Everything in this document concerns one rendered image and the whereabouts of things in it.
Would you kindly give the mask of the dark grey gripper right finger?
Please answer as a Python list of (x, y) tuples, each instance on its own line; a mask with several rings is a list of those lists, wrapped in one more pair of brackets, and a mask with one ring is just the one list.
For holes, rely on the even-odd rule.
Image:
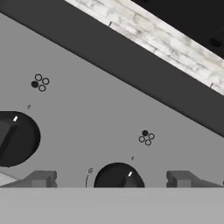
[(223, 185), (218, 185), (204, 179), (200, 179), (190, 171), (168, 171), (166, 173), (167, 187), (214, 187), (223, 188)]

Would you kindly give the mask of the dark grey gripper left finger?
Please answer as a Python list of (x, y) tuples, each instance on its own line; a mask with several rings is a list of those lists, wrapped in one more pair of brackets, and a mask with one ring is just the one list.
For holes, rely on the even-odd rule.
[(56, 187), (56, 171), (33, 171), (27, 177), (3, 185), (3, 187)]

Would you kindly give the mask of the black hob knob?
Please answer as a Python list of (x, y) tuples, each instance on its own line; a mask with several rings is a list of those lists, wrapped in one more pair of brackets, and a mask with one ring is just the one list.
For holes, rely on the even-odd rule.
[(39, 126), (27, 114), (0, 111), (0, 167), (22, 164), (38, 149)]
[(125, 163), (111, 163), (101, 168), (95, 179), (94, 187), (145, 187), (145, 183), (137, 170)]

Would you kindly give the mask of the grey and black hob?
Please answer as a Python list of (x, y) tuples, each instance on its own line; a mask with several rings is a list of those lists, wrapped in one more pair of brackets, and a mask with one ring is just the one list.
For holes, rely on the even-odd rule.
[(0, 111), (19, 111), (41, 139), (7, 179), (56, 171), (91, 187), (111, 163), (148, 187), (189, 171), (224, 188), (224, 96), (65, 0), (0, 0)]

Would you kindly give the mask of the black range hood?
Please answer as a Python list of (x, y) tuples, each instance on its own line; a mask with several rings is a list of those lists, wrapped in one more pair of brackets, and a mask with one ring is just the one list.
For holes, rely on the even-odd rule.
[(131, 0), (224, 59), (224, 0)]

